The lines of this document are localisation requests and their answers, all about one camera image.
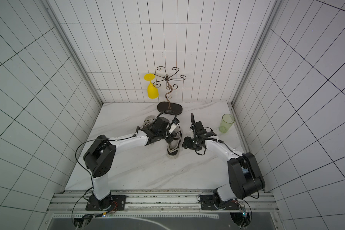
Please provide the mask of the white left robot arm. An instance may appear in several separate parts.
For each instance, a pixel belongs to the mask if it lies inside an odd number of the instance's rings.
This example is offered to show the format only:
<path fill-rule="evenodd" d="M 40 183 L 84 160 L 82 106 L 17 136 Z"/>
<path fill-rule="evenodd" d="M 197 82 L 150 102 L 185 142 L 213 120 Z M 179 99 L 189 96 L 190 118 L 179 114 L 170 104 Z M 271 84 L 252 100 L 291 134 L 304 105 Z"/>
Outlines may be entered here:
<path fill-rule="evenodd" d="M 155 120 L 144 128 L 137 127 L 136 132 L 130 136 L 111 140 L 100 135 L 83 156 L 86 168 L 90 171 L 93 185 L 93 197 L 97 201 L 104 201 L 111 197 L 108 184 L 108 172 L 111 169 L 114 157 L 136 147 L 148 146 L 157 141 L 164 140 L 171 143 L 174 130 L 178 127 L 179 120 L 172 121 L 164 117 Z"/>

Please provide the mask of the black white sneaker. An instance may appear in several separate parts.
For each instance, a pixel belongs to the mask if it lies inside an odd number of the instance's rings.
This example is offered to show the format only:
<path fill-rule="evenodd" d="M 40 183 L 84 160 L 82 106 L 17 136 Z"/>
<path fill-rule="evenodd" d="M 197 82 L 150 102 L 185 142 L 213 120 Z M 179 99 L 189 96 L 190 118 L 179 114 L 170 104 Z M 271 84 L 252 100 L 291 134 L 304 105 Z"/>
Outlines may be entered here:
<path fill-rule="evenodd" d="M 182 132 L 180 130 L 173 132 L 174 137 L 171 143 L 167 146 L 167 157 L 170 159 L 176 159 L 179 155 L 179 149 L 182 141 Z"/>
<path fill-rule="evenodd" d="M 156 120 L 156 116 L 147 116 L 143 122 L 143 128 L 150 127 Z"/>

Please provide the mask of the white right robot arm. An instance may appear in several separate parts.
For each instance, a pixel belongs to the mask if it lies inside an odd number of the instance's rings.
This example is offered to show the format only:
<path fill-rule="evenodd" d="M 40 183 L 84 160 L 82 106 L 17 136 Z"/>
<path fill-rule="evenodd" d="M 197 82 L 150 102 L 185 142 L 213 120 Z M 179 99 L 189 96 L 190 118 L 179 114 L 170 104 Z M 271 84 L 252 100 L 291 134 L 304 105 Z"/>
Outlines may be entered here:
<path fill-rule="evenodd" d="M 191 136 L 184 139 L 183 148 L 204 155 L 207 150 L 220 157 L 228 167 L 228 182 L 213 192 L 215 202 L 244 199 L 265 188 L 265 181 L 255 156 L 229 147 L 213 132 L 208 132 L 200 121 L 191 121 Z"/>

